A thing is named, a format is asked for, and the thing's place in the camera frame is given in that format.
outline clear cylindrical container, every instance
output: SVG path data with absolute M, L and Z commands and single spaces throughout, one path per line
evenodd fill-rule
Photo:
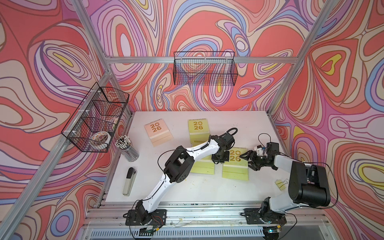
M 139 152 L 136 151 L 136 149 L 134 149 L 132 145 L 128 146 L 125 149 L 120 149 L 120 150 L 121 150 L 121 154 L 125 156 L 128 162 L 134 162 L 139 158 Z

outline colorful patterned wallpaper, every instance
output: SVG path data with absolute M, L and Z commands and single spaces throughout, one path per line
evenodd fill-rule
M 296 56 L 322 5 L 321 0 L 86 3 L 108 56 L 173 56 L 181 50 L 225 49 L 235 50 L 237 56 Z
M 102 74 L 70 1 L 0 1 L 0 220 Z M 73 239 L 113 153 L 68 147 L 13 239 Z
M 266 110 L 290 64 L 247 64 L 235 86 L 175 86 L 173 64 L 115 64 L 134 111 Z
M 383 39 L 383 1 L 341 0 L 273 112 L 292 157 L 332 167 L 340 239 L 384 239 Z
M 86 4 L 109 56 L 234 50 L 296 56 L 322 1 L 127 1 Z M 290 65 L 238 64 L 235 87 L 174 86 L 173 64 L 114 64 L 135 111 L 265 110 Z
M 32 204 L 12 240 L 72 240 L 93 208 L 115 154 L 114 142 L 127 117 L 122 116 L 107 153 L 80 152 L 72 145 L 65 152 Z

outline wire basket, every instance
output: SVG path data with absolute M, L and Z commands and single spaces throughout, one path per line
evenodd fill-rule
M 128 100 L 129 94 L 119 89 L 98 87 L 72 129 L 64 131 L 76 112 L 61 133 L 82 152 L 108 152 Z
M 233 51 L 174 52 L 175 85 L 234 86 L 238 76 Z

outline black mounting plate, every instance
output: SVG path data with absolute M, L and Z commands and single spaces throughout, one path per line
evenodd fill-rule
M 260 220 L 260 215 L 258 213 L 259 209 L 244 209 L 246 214 L 247 224 L 265 224 L 265 222 Z M 270 224 L 281 224 L 284 225 L 287 223 L 285 216 L 281 217 L 281 220 L 273 220 Z
M 151 220 L 148 224 L 145 224 L 145 225 L 159 226 L 159 223 L 160 225 L 166 224 L 166 218 L 167 218 L 166 209 L 156 209 L 155 211 L 151 212 L 150 215 L 152 216 Z M 125 225 L 126 226 L 142 226 L 143 224 L 138 219 L 139 218 L 137 216 L 136 209 L 129 210 L 127 219 L 125 220 Z
M 219 162 L 219 163 L 229 162 L 229 151 L 224 151 L 224 154 L 221 156 L 212 154 L 211 159 L 212 161 Z

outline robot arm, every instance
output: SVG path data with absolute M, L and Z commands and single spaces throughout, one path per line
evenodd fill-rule
M 245 209 L 242 215 L 248 216 L 247 220 L 251 217 L 256 218 L 259 223 L 279 222 L 289 210 L 329 205 L 331 196 L 324 167 L 280 155 L 278 143 L 269 142 L 266 149 L 267 156 L 257 156 L 255 152 L 249 151 L 242 158 L 250 160 L 250 168 L 255 168 L 254 170 L 270 166 L 274 170 L 281 168 L 289 172 L 288 191 L 276 197 L 267 197 L 259 209 Z
M 144 200 L 138 201 L 134 210 L 134 219 L 137 220 L 135 222 L 145 225 L 151 221 L 152 213 L 159 206 L 162 197 L 173 185 L 183 181 L 189 175 L 195 161 L 208 155 L 212 155 L 212 161 L 217 164 L 229 161 L 228 150 L 235 143 L 233 135 L 236 133 L 237 128 L 231 128 L 220 136 L 210 136 L 207 142 L 195 147 L 177 147 L 165 163 L 164 175 L 159 183 Z

